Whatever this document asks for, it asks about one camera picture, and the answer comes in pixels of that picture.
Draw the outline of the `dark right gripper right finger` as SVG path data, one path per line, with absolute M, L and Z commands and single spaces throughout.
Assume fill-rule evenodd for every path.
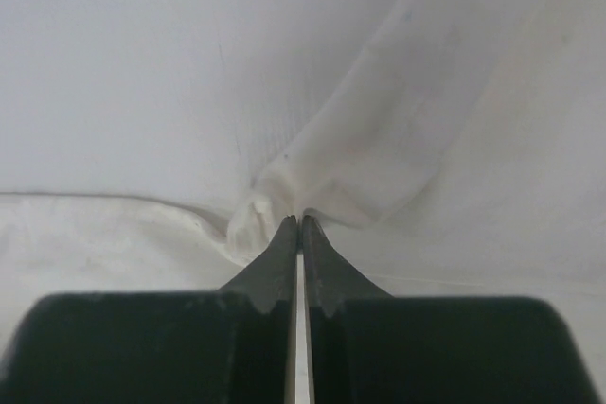
M 596 403 L 561 316 L 526 297 L 395 297 L 301 222 L 317 403 Z

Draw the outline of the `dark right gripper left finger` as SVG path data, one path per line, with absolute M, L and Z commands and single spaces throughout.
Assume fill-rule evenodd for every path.
M 297 221 L 215 290 L 55 293 L 1 359 L 5 403 L 291 403 Z

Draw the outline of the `cream white t shirt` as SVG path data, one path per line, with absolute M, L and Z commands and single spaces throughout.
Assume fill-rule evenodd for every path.
M 605 0 L 1 0 L 3 343 L 307 213 L 392 293 L 548 301 L 603 390 Z

